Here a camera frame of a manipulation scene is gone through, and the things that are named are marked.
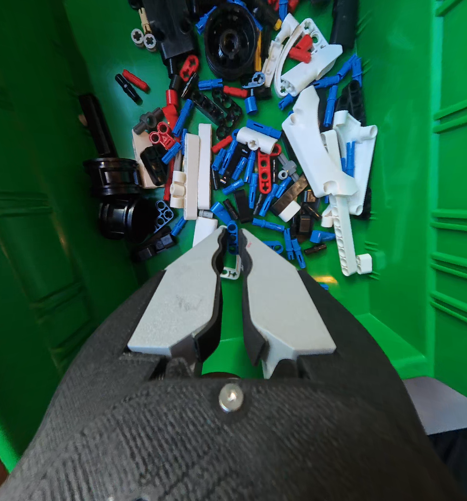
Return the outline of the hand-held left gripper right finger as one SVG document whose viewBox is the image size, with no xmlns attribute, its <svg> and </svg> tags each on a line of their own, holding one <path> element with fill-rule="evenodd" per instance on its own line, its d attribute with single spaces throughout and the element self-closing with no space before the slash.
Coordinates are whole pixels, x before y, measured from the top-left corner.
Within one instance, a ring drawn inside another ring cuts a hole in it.
<svg viewBox="0 0 467 501">
<path fill-rule="evenodd" d="M 281 361 L 333 354 L 336 344 L 297 269 L 246 229 L 238 244 L 243 342 L 264 379 Z"/>
</svg>

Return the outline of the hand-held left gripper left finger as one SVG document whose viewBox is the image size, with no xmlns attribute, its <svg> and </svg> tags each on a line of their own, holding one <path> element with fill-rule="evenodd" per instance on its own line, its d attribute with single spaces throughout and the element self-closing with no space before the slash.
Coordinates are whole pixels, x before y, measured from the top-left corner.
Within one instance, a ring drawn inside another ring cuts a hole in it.
<svg viewBox="0 0 467 501">
<path fill-rule="evenodd" d="M 226 227 L 164 271 L 127 344 L 131 352 L 203 363 L 220 342 Z"/>
</svg>

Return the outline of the pile of brick parts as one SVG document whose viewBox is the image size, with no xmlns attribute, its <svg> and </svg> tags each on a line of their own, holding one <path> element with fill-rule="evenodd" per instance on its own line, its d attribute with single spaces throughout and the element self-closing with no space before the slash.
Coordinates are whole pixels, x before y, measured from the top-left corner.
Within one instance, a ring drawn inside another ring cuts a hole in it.
<svg viewBox="0 0 467 501">
<path fill-rule="evenodd" d="M 297 1 L 219 1 L 198 20 L 205 62 L 219 78 L 199 79 L 185 1 L 130 1 L 142 29 L 137 47 L 160 50 L 169 72 L 166 104 L 142 109 L 138 122 L 122 98 L 110 102 L 117 137 L 131 138 L 136 183 L 162 188 L 183 210 L 172 234 L 196 220 L 194 244 L 234 220 L 283 232 L 287 258 L 336 241 L 344 276 L 373 274 L 373 257 L 356 254 L 351 216 L 363 216 L 378 133 L 362 124 L 362 67 L 353 46 L 357 1 L 336 1 L 330 41 Z"/>
</svg>

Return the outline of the green plastic bin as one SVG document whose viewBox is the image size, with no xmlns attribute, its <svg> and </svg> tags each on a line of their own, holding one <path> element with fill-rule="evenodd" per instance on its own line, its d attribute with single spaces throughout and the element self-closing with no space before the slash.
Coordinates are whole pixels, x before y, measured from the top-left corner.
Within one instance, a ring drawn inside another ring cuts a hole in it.
<svg viewBox="0 0 467 501">
<path fill-rule="evenodd" d="M 305 257 L 402 378 L 467 397 L 467 1 L 360 1 L 367 123 L 378 127 L 369 220 L 352 219 L 373 272 L 344 277 L 335 242 Z M 144 264 L 103 238 L 82 163 L 96 155 L 78 95 L 99 100 L 120 156 L 165 103 L 159 53 L 138 49 L 127 1 L 0 1 L 0 460 L 12 471 L 91 333 L 191 246 Z"/>
</svg>

